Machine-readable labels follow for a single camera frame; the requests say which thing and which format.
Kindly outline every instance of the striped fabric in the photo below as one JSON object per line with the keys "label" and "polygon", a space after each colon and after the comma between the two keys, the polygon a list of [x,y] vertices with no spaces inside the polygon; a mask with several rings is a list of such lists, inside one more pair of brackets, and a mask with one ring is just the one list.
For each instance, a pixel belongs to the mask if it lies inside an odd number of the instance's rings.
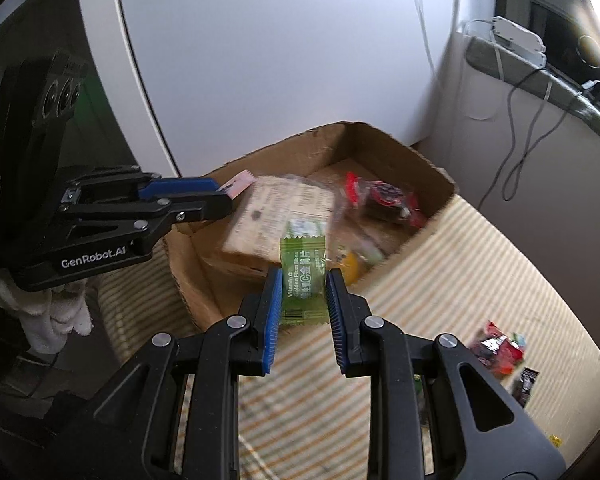
{"label": "striped fabric", "polygon": [[[160,276],[168,272],[157,262],[145,266]],[[119,279],[123,272],[126,278]],[[174,286],[158,301],[147,283],[135,300],[120,302],[117,290],[135,279],[134,272],[111,273],[101,288],[107,331],[121,359],[164,330],[165,318],[177,317]],[[526,366],[540,371],[526,409],[547,436],[563,440],[567,463],[599,430],[600,350],[538,270],[462,198],[455,197],[394,256],[378,280],[361,283],[355,293],[367,298],[376,315],[421,337],[451,332],[468,343],[488,319],[505,332],[523,333]],[[154,306],[145,299],[149,294]],[[113,296],[116,305],[107,301]],[[183,306],[177,308],[182,322],[189,322]],[[144,321],[127,326],[128,314],[118,312],[129,309],[141,312]],[[243,479],[365,477],[369,381],[340,375],[328,325],[281,333],[271,375],[241,378],[239,402]],[[428,443],[425,452],[430,470]]]}

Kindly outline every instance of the green candy wrapper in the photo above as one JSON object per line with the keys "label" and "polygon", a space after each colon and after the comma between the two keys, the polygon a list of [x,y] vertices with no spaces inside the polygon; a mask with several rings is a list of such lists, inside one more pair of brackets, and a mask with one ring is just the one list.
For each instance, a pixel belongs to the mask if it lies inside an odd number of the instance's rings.
{"label": "green candy wrapper", "polygon": [[329,320],[324,296],[324,236],[280,239],[284,273],[280,324],[316,324]]}

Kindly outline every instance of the metal screw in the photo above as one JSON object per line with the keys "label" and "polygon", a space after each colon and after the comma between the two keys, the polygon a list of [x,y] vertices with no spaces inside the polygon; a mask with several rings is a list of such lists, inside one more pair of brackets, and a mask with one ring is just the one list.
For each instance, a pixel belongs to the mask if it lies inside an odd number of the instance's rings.
{"label": "metal screw", "polygon": [[384,326],[384,319],[380,316],[367,316],[365,317],[365,325],[369,328],[382,328]]}
{"label": "metal screw", "polygon": [[247,324],[247,319],[244,316],[231,316],[226,323],[231,328],[242,328]]}
{"label": "metal screw", "polygon": [[166,332],[158,332],[151,338],[154,346],[167,346],[171,342],[171,336]]}
{"label": "metal screw", "polygon": [[445,348],[455,348],[458,346],[458,339],[451,334],[441,334],[438,337],[438,342]]}

